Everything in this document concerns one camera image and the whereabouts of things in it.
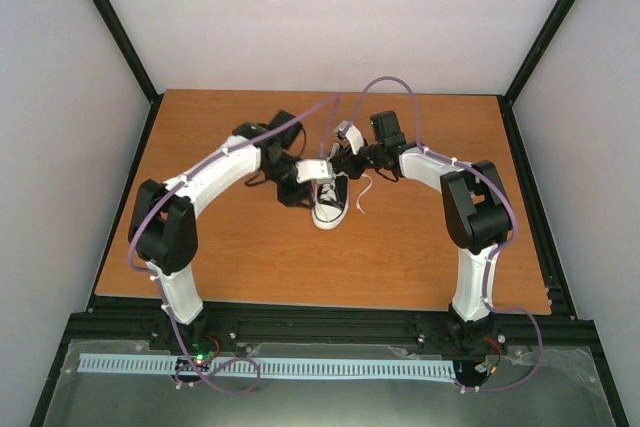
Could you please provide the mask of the black white canvas sneaker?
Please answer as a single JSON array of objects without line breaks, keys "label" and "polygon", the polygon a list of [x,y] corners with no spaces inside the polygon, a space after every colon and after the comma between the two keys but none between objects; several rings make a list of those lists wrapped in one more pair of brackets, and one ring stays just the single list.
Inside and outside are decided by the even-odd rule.
[{"label": "black white canvas sneaker", "polygon": [[349,205],[348,183],[345,173],[337,173],[330,182],[314,184],[311,214],[317,228],[331,230],[342,222]]}]

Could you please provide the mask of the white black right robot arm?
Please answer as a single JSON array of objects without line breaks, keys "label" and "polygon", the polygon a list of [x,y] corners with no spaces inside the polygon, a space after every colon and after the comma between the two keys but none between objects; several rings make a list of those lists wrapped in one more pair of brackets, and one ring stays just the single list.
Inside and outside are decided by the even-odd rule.
[{"label": "white black right robot arm", "polygon": [[409,142],[393,111],[372,115],[370,124],[372,143],[349,121],[336,127],[345,145],[331,155],[331,166],[352,179],[367,170],[387,171],[392,182],[409,179],[441,194],[446,230],[458,249],[446,336],[454,349],[470,351],[493,326],[496,265],[516,224],[497,168],[487,160],[463,162]]}]

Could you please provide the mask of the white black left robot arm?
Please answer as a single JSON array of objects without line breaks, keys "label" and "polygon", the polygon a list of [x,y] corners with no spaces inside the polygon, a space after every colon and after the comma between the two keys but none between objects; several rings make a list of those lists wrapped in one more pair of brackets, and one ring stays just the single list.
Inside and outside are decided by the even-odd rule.
[{"label": "white black left robot arm", "polygon": [[301,157],[288,153],[304,132],[299,116],[280,110],[267,124],[236,127],[216,151],[182,174],[140,185],[128,231],[128,262],[158,284],[161,309],[175,321],[172,335],[184,348],[197,349],[208,337],[207,323],[198,318],[203,300],[192,269],[199,246],[198,217],[249,174],[273,182],[282,205],[309,208],[310,183],[297,180]]}]

